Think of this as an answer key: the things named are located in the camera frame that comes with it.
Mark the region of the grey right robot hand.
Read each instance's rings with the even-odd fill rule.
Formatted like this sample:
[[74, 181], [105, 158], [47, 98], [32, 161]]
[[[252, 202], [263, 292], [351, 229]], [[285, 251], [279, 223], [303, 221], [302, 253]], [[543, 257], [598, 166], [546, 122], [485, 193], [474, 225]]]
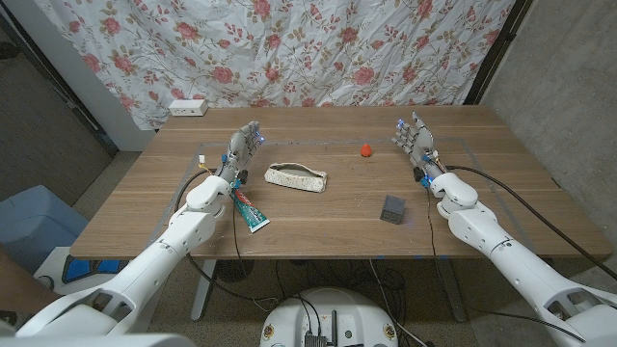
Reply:
[[433, 135], [416, 111], [412, 112], [411, 121], [398, 120], [391, 141], [409, 156], [417, 182], [430, 184], [446, 173], [446, 168], [440, 163]]

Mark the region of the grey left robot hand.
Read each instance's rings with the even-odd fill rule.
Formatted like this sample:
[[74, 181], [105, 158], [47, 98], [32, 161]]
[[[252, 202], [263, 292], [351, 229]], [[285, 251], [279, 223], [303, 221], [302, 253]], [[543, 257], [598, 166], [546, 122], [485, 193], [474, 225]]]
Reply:
[[251, 121], [239, 128], [230, 137], [227, 153], [215, 174], [229, 183], [239, 181], [245, 184], [250, 162], [263, 141], [258, 121]]

